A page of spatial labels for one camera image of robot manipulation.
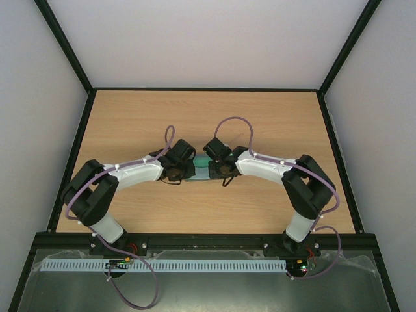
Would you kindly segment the grey-green glasses case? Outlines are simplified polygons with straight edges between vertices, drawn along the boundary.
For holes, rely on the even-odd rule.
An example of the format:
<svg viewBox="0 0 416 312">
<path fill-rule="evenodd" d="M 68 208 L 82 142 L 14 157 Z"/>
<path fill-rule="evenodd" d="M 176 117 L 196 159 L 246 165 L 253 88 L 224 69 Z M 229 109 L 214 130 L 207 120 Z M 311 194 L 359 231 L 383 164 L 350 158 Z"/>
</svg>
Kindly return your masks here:
<svg viewBox="0 0 416 312">
<path fill-rule="evenodd" d="M 195 174 L 186 181 L 207 181 L 209 176 L 209 162 L 211 158 L 204 153 L 197 154 L 193 159 Z"/>
</svg>

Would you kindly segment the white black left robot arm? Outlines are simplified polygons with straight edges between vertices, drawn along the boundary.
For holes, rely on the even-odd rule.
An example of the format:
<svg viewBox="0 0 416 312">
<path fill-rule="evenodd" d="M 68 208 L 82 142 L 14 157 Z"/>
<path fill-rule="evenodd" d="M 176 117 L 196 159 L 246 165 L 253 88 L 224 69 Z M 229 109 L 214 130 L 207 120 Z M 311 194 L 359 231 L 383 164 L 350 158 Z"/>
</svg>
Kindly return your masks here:
<svg viewBox="0 0 416 312">
<path fill-rule="evenodd" d="M 60 195 L 66 205 L 66 217 L 90 228 L 92 255 L 115 256 L 122 250 L 144 255 L 143 247 L 128 242 L 128 233 L 109 211 L 114 195 L 139 183 L 163 181 L 180 184 L 195 174 L 196 150 L 183 139 L 174 146 L 154 151 L 142 158 L 122 164 L 87 161 Z"/>
</svg>

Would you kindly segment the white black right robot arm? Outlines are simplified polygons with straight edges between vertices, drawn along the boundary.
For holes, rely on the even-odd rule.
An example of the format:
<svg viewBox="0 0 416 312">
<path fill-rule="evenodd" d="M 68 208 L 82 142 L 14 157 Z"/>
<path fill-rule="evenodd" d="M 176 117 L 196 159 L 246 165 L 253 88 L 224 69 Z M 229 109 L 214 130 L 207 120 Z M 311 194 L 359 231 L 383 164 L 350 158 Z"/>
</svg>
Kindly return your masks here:
<svg viewBox="0 0 416 312">
<path fill-rule="evenodd" d="M 294 209 L 294 214 L 282 234 L 282 248 L 299 254 L 306 239 L 325 213 L 323 208 L 340 198 L 331 179 L 309 155 L 298 159 L 282 159 L 256 153 L 243 146 L 230 149 L 214 137 L 203 151 L 211 159 L 209 169 L 223 180 L 223 186 L 237 176 L 254 176 L 282 185 Z"/>
</svg>

